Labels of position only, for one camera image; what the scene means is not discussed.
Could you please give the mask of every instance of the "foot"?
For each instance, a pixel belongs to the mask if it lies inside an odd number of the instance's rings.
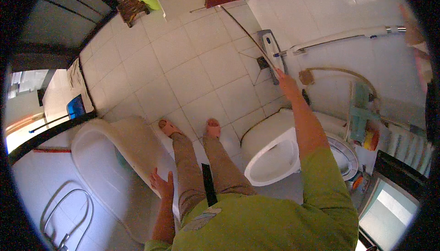
[[[171,135],[173,133],[184,134],[179,128],[177,128],[173,123],[166,119],[162,119],[159,121],[159,129],[161,129],[161,131],[169,138],[171,138]]]
[[[210,118],[206,122],[206,135],[219,138],[220,137],[220,123],[215,118]]]

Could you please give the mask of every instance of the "green bucket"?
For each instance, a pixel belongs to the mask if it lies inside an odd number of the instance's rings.
[[[161,5],[159,4],[159,1],[157,0],[139,0],[139,1],[146,3],[152,10],[162,9]]]

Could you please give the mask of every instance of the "white tile floor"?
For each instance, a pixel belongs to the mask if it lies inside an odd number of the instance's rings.
[[[245,1],[226,6],[256,38],[261,30]],[[165,22],[161,11],[142,15],[132,28],[119,15],[91,40],[80,58],[99,116],[114,122],[142,116],[168,152],[171,140],[157,128],[166,117],[193,141],[200,162],[206,120],[218,119],[221,141],[240,166],[239,139],[287,101],[261,53],[227,14],[217,8]]]

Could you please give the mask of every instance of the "black strap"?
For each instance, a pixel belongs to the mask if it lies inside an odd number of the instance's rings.
[[[205,185],[206,199],[208,207],[217,203],[216,191],[214,189],[214,182],[212,180],[211,168],[208,164],[201,164],[201,171],[203,173],[203,184]]]

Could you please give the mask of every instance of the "toilet bowl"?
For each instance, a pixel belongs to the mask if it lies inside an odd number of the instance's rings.
[[[343,120],[314,112],[327,135],[333,156],[344,180],[354,177],[359,167],[353,147],[343,140]],[[291,110],[281,109],[250,129],[242,139],[244,171],[254,186],[277,182],[300,172],[295,120]]]

